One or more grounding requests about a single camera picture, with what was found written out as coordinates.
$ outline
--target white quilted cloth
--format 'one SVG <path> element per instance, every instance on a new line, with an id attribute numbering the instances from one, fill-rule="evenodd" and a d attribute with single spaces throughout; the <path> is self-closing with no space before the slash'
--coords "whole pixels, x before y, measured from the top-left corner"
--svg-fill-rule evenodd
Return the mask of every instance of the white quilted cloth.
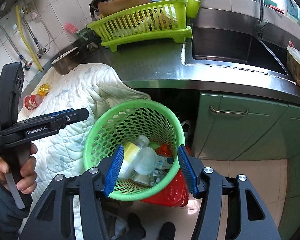
<path id="1" fill-rule="evenodd" d="M 84 172 L 82 152 L 85 138 L 103 113 L 127 100 L 150 99 L 149 95 L 127 87 L 113 68 L 101 63 L 80 64 L 64 76 L 60 76 L 51 68 L 33 94 L 45 83 L 50 85 L 50 92 L 42 104 L 32 111 L 23 108 L 18 121 L 83 107 L 89 111 L 89 117 L 86 121 L 66 126 L 57 135 L 33 142 L 38 147 L 38 153 L 35 155 L 38 186 L 32 194 L 32 208 L 55 175 L 62 173 L 66 177 L 72 177 Z M 74 198 L 74 224 L 76 239 L 83 239 L 77 196 Z"/>

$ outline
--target human hand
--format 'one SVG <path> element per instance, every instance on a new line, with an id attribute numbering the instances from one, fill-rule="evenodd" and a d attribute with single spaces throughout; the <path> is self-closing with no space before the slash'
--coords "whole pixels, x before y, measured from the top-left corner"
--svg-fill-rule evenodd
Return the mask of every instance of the human hand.
<path id="1" fill-rule="evenodd" d="M 36 154 L 38 151 L 37 146 L 32 143 L 30 147 L 30 154 Z M 17 189 L 23 194 L 31 194 L 37 187 L 36 179 L 37 173 L 34 171 L 37 160 L 34 156 L 30 156 L 29 160 L 21 167 L 20 173 L 23 177 L 17 183 Z M 5 174 L 9 173 L 9 165 L 0 157 L 0 183 L 9 190 Z"/>

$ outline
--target dark sleeve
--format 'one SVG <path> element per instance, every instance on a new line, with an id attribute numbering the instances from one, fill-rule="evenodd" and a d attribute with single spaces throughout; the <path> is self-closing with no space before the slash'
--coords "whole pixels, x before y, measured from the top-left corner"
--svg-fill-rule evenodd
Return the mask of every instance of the dark sleeve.
<path id="1" fill-rule="evenodd" d="M 9 239 L 18 239 L 22 220 L 29 215 L 30 207 L 18 209 L 12 194 L 0 184 L 0 227 Z"/>

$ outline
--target green plastic basket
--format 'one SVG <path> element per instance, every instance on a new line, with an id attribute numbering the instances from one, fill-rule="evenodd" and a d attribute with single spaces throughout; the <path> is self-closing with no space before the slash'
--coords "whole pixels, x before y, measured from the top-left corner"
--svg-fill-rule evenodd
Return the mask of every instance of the green plastic basket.
<path id="1" fill-rule="evenodd" d="M 139 135 L 160 144 L 167 143 L 174 156 L 172 167 L 154 187 L 144 187 L 131 179 L 118 179 L 110 198 L 122 201 L 148 198 L 163 190 L 180 168 L 177 150 L 180 144 L 185 144 L 185 137 L 178 118 L 162 104 L 139 99 L 114 106 L 93 125 L 83 149 L 85 170 L 97 167 L 102 158 L 112 155 L 118 144 L 133 142 Z"/>
<path id="2" fill-rule="evenodd" d="M 192 38 L 191 27 L 186 25 L 186 3 L 168 0 L 139 5 L 94 21 L 87 28 L 94 30 L 102 39 L 101 45 L 112 52 L 118 50 L 117 45 L 135 41 L 173 38 L 184 43 Z"/>

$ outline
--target cabinet handle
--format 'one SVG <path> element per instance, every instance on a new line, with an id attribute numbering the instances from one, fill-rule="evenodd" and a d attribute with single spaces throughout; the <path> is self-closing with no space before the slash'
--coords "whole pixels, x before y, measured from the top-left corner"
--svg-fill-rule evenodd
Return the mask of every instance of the cabinet handle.
<path id="1" fill-rule="evenodd" d="M 247 115 L 249 113 L 249 109 L 247 109 L 244 113 L 236 113 L 236 112 L 227 112 L 227 111 L 218 111 L 213 108 L 213 106 L 209 106 L 210 111 L 215 114 L 235 114 L 235 115 Z"/>

